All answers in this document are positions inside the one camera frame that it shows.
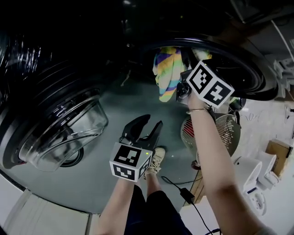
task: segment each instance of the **washing machine door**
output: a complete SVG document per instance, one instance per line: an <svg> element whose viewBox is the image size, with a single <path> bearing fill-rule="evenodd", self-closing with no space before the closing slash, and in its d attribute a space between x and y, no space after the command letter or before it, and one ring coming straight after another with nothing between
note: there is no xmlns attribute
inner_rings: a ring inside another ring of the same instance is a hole
<svg viewBox="0 0 294 235"><path fill-rule="evenodd" d="M275 98L278 84L271 64L240 33L234 19L226 14L228 6L217 7L215 1L209 2L210 7L198 0L123 1L124 32L132 61L152 71L153 58L160 47L205 50L212 55L209 66L235 89L233 96Z"/></svg>
<svg viewBox="0 0 294 235"><path fill-rule="evenodd" d="M24 162L42 171L73 166L83 147L101 135L108 120L99 98L117 73L112 65L97 74L83 71L69 61L54 64L28 76L0 106L0 163L5 168Z"/></svg>

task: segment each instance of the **beige sneaker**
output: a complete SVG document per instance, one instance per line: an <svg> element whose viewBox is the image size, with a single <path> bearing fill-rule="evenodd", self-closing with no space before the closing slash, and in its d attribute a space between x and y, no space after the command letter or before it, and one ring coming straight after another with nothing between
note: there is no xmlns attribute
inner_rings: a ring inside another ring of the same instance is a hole
<svg viewBox="0 0 294 235"><path fill-rule="evenodd" d="M150 173L157 174L160 171L160 164L165 156L165 149L163 147L155 148L155 154L151 159L150 167L145 172L145 176Z"/></svg>

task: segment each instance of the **black and white marker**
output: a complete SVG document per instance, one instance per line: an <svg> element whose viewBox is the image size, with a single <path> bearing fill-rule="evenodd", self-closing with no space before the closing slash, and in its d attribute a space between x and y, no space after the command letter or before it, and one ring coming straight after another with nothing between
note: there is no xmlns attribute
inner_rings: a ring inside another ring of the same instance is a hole
<svg viewBox="0 0 294 235"><path fill-rule="evenodd" d="M234 88L200 61L187 78L187 82L198 96L207 104L219 108L234 92Z"/></svg>
<svg viewBox="0 0 294 235"><path fill-rule="evenodd" d="M110 158L112 175L138 182L151 163L153 151L115 143Z"/></svg>

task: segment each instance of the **bracelet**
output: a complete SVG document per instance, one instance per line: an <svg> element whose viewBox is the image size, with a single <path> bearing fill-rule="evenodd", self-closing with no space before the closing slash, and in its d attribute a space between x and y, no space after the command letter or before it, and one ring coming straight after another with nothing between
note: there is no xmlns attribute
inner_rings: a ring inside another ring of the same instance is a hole
<svg viewBox="0 0 294 235"><path fill-rule="evenodd" d="M207 110L209 111L211 108L210 107L204 107L204 108L198 108L198 109L192 109L190 111L187 111L186 114L191 114L192 112L200 111L200 110Z"/></svg>

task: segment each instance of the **power adapter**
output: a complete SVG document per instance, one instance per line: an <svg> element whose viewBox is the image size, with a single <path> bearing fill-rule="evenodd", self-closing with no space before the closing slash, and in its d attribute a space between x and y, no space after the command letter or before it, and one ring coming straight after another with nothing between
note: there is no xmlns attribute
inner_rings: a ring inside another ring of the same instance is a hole
<svg viewBox="0 0 294 235"><path fill-rule="evenodd" d="M186 202L189 204L193 204L195 196L186 188L179 189L180 190L180 195L182 198L185 199Z"/></svg>

